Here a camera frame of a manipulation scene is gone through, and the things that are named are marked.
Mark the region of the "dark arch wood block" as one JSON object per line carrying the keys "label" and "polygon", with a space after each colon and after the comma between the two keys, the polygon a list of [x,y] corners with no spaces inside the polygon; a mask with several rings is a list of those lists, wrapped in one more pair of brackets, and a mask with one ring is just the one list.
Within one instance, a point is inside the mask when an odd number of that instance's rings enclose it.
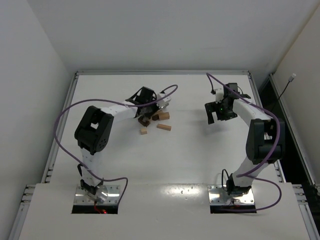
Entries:
{"label": "dark arch wood block", "polygon": [[149,119],[145,119],[143,116],[138,118],[138,122],[144,127],[148,127],[151,123]]}

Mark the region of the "small light wood cube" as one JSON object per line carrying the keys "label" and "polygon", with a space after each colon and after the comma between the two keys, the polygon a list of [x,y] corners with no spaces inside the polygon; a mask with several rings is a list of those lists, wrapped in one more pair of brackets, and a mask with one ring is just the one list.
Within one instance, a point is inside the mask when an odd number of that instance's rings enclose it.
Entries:
{"label": "small light wood cube", "polygon": [[145,135],[145,134],[147,134],[148,132],[147,132],[147,129],[144,127],[144,128],[141,128],[141,129],[140,129],[140,133],[141,133],[142,135]]}

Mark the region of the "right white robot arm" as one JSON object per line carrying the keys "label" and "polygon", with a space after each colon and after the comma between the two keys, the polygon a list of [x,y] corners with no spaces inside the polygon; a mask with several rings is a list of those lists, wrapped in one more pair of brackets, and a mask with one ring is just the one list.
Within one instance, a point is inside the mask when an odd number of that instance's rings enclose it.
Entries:
{"label": "right white robot arm", "polygon": [[263,169],[284,156],[285,123],[252,103],[248,94],[238,91],[237,83],[212,89],[211,93],[215,101],[204,105],[208,124],[215,122],[213,115],[216,115],[219,121],[240,117],[248,126],[246,157],[228,177],[225,188],[228,195],[243,195],[251,189],[253,180]]}

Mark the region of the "long light wood block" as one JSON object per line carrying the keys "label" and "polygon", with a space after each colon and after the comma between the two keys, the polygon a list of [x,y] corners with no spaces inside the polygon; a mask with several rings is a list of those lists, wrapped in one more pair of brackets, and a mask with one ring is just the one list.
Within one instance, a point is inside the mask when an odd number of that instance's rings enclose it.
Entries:
{"label": "long light wood block", "polygon": [[172,127],[170,125],[161,124],[161,123],[158,123],[156,127],[158,129],[165,130],[165,131],[171,131],[172,130]]}

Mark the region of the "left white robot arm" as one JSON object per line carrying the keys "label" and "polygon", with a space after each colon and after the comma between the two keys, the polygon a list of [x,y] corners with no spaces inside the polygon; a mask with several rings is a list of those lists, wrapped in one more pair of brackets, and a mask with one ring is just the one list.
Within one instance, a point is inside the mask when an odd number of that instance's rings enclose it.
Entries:
{"label": "left white robot arm", "polygon": [[113,124],[134,118],[150,119],[165,105],[164,101],[159,100],[164,96],[164,91],[156,93],[143,86],[120,104],[106,108],[91,105],[86,109],[74,138],[82,155],[82,163],[77,166],[81,176],[80,186],[90,197],[96,199],[103,185],[103,178],[99,176],[101,152],[109,141]]}

